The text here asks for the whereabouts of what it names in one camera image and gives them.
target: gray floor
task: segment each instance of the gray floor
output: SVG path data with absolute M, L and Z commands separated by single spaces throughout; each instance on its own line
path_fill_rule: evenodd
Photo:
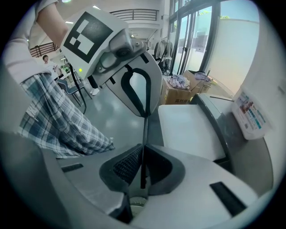
M 138 94 L 142 104 L 145 105 L 146 81 L 143 76 L 134 74 L 130 84 Z M 87 91 L 92 89 L 88 80 L 84 80 L 84 85 Z M 92 100 L 84 90 L 82 90 L 82 94 L 87 104 L 85 116 L 105 136 L 113 138 L 116 148 L 142 143 L 144 118 L 133 114 L 108 87 L 104 87 L 97 95 L 92 96 Z M 81 111 L 84 110 L 83 103 L 82 107 L 79 107 L 71 96 L 70 99 Z

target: plaid shirt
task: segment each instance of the plaid shirt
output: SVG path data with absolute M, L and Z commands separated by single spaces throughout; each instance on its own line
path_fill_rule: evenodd
M 18 133 L 57 158 L 72 158 L 113 150 L 111 140 L 75 107 L 49 74 L 30 77 L 21 84 L 32 98 Z

